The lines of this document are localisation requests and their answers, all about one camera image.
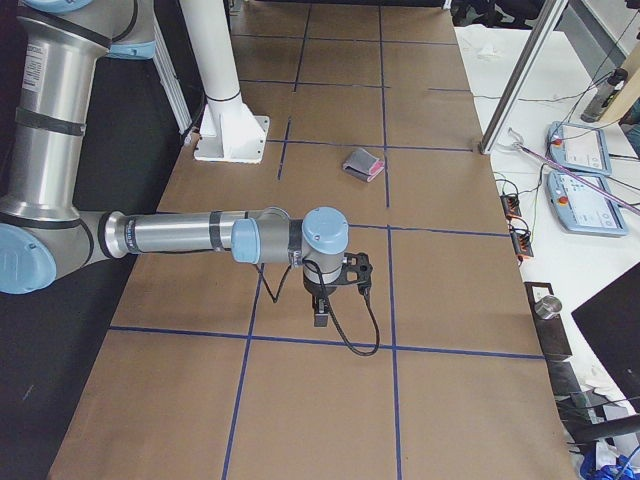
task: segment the light blue joint cap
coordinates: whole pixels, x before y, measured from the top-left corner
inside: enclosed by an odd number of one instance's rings
[[[31,8],[47,13],[69,13],[86,7],[93,0],[24,0]]]
[[[342,212],[332,207],[311,210],[302,221],[302,234],[316,251],[336,255],[347,249],[349,224]]]
[[[49,249],[26,230],[0,224],[0,292],[29,293],[55,279],[56,262]]]
[[[109,58],[121,60],[149,60],[156,54],[156,41],[145,43],[114,43],[109,49]]]
[[[253,218],[234,222],[231,228],[231,253],[239,263],[256,264],[260,260],[260,231]]]

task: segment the black floor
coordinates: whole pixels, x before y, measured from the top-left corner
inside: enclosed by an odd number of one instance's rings
[[[6,189],[26,36],[0,7],[0,162]],[[199,85],[173,2],[156,2],[179,76]],[[195,109],[200,93],[186,88]],[[74,203],[150,213],[180,135],[152,61],[98,61]],[[44,479],[66,432],[135,258],[102,262],[29,295],[0,294],[0,478]]]

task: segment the white pillar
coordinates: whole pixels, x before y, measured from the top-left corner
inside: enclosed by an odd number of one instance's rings
[[[223,0],[181,0],[191,46],[207,95],[196,158],[258,163],[268,117],[255,117],[242,103]]]

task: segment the blue tape line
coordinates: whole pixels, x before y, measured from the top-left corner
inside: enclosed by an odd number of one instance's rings
[[[458,350],[449,348],[411,347],[398,345],[395,347],[399,352],[419,352],[419,353],[443,353],[447,355],[468,355],[473,357],[497,357],[497,358],[517,358],[520,360],[544,360],[544,355],[534,355],[527,353],[507,353],[507,352],[485,352],[482,350]]]
[[[389,305],[391,306],[391,347],[393,348],[393,405],[395,412],[395,432],[396,432],[396,473],[398,480],[402,480],[402,441],[400,437],[400,386],[398,380],[398,350],[396,338],[396,300],[395,282],[393,276],[393,240],[392,230],[387,225],[387,255],[389,256]]]
[[[154,328],[154,327],[128,327],[122,325],[111,325],[109,330],[117,332],[137,332],[137,333],[161,333],[164,335],[187,335],[192,337],[218,337],[218,338],[235,338],[246,340],[247,336],[241,333],[220,333],[220,332],[202,332],[195,330],[178,330],[172,328]]]
[[[444,230],[439,228],[426,228],[426,227],[399,227],[394,225],[388,225],[386,227],[382,225],[365,225],[365,224],[351,224],[352,228],[371,228],[376,230],[393,230],[399,232],[429,232],[429,233],[446,233],[450,235],[473,235],[478,237],[504,237],[509,238],[508,233],[492,233],[492,232],[473,232],[465,230]]]
[[[463,92],[463,93],[471,93],[471,90],[467,88],[428,88],[427,90],[432,90],[434,92]]]
[[[282,143],[284,140],[267,140],[272,143]],[[361,147],[361,148],[387,148],[393,150],[426,150],[440,152],[473,152],[472,148],[455,148],[455,147],[425,147],[425,146],[401,146],[401,145],[369,145],[363,143],[336,143],[336,142],[318,142],[315,140],[287,140],[288,143],[297,143],[301,145],[329,145],[333,147]]]
[[[408,45],[434,45],[439,47],[457,47],[457,43],[450,42],[423,42],[420,40],[385,40],[385,43],[400,43],[400,44],[408,44]]]
[[[252,79],[241,79],[240,82],[246,83],[275,83],[279,85],[311,85],[315,87],[361,87],[361,88],[391,88],[391,87],[382,87],[381,85],[365,85],[358,83],[326,83],[326,82],[296,82],[290,80],[252,80]]]
[[[291,117],[287,120],[287,129],[284,132],[284,141],[282,145],[282,154],[280,155],[280,166],[278,167],[278,181],[282,178],[282,169],[284,168],[285,154],[287,153],[287,140],[289,138],[289,130],[291,129]]]
[[[366,38],[327,38],[327,37],[309,37],[309,40],[320,40],[324,42],[362,42],[362,43],[378,43],[379,40],[368,40]]]
[[[303,40],[303,37],[295,35],[258,35],[253,33],[232,33],[232,37],[249,37],[249,38],[282,38],[287,40]]]
[[[238,421],[238,410],[240,409],[240,399],[242,398],[242,388],[244,386],[244,376],[247,372],[247,363],[249,362],[249,350],[251,349],[251,337],[253,335],[253,326],[256,321],[256,310],[258,308],[258,299],[260,298],[260,286],[262,282],[258,278],[256,285],[256,294],[253,299],[253,308],[251,310],[251,322],[249,322],[249,332],[247,334],[247,343],[244,347],[244,356],[242,357],[242,369],[240,370],[240,380],[238,381],[238,390],[236,392],[236,401],[233,405],[233,416],[231,417],[231,427],[229,429],[229,441],[227,442],[227,451],[224,455],[224,464],[222,467],[222,480],[226,480],[229,473],[229,463],[231,461],[231,450],[233,449],[233,439],[236,433],[236,423]]]
[[[307,12],[307,22],[304,26],[304,37],[302,38],[302,47],[300,48],[300,59],[298,60],[298,71],[296,72],[296,83],[293,86],[293,91],[298,91],[298,82],[300,81],[300,71],[302,70],[302,59],[304,58],[304,47],[307,43],[307,34],[309,33],[309,19],[311,18],[311,8],[313,4],[309,4],[309,11]]]
[[[467,230],[445,230],[440,228],[421,228],[421,227],[391,227],[392,230],[403,232],[431,232],[431,233],[446,233],[450,235],[474,235],[478,237],[505,237],[509,238],[508,233],[493,233],[493,232],[474,232]]]
[[[441,152],[473,152],[473,148],[467,147],[425,147],[425,146],[410,146],[410,145],[387,145],[387,148],[394,150],[434,150]]]
[[[239,333],[221,333],[221,332],[206,332],[195,330],[178,330],[169,328],[153,328],[153,327],[135,327],[135,326],[121,326],[113,325],[109,327],[109,330],[115,330],[119,332],[133,332],[133,333],[153,333],[160,335],[185,335],[191,337],[213,337],[213,338],[231,338],[236,340],[247,340],[248,335]],[[293,337],[270,337],[268,335],[251,335],[251,341],[273,342],[273,343],[298,343],[306,345],[317,346],[330,346],[330,347],[344,347],[344,343],[336,340],[315,340],[310,338],[293,338]],[[361,348],[372,348],[372,343],[354,343],[355,346]],[[394,350],[392,345],[380,345],[381,350]],[[526,353],[508,353],[508,352],[487,352],[482,350],[460,350],[460,349],[447,349],[447,348],[435,348],[435,347],[420,347],[411,345],[397,345],[395,350],[398,351],[410,351],[410,352],[422,352],[422,353],[439,353],[448,355],[471,355],[480,357],[503,357],[503,358],[520,358],[520,359],[533,359],[544,360],[543,356],[530,355]]]
[[[305,37],[299,37],[295,35],[260,35],[251,33],[233,33],[232,37],[250,37],[250,38],[284,38],[289,40],[304,40]],[[368,40],[366,38],[331,38],[331,37],[306,37],[307,40],[321,40],[327,42],[364,42],[364,43],[378,43],[380,40]],[[437,46],[450,46],[457,47],[457,43],[449,42],[423,42],[420,40],[382,40],[382,43],[406,43],[413,45],[437,45]]]
[[[380,83],[385,86],[384,81],[384,50],[382,47],[382,7],[378,5],[378,33],[380,35]],[[387,104],[384,88],[382,89],[382,142],[384,148],[384,193],[385,205],[391,206],[391,191],[389,189],[389,159],[387,158]]]

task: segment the table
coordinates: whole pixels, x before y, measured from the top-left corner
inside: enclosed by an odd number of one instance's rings
[[[529,32],[489,30],[482,26],[457,28],[460,50],[474,95],[476,111],[483,130],[486,128],[499,97],[515,65]],[[575,51],[562,32],[553,32],[527,79],[510,116],[509,126],[523,135],[525,144],[539,153],[546,149],[548,125],[561,120],[576,99],[556,102],[523,101],[559,99],[581,93],[591,81]],[[581,100],[572,121],[579,121],[594,94],[589,91]],[[617,124],[605,129],[611,153],[635,157],[635,153]],[[509,145],[513,138],[503,132],[499,142]],[[496,148],[491,153],[494,172],[516,183],[520,190],[534,188],[538,182],[540,163],[524,154]],[[640,162],[612,159],[613,176],[627,183],[640,183]],[[615,195],[640,201],[638,192],[609,182]],[[562,319],[573,357],[569,359],[576,376],[585,388],[598,387],[597,392],[613,398],[624,398],[602,364],[578,330],[571,312],[604,286],[640,261],[640,218],[624,211],[630,234],[619,239],[566,233],[541,190],[521,197],[523,217],[533,224],[535,258],[526,260],[520,273],[524,281],[548,282],[563,303]]]

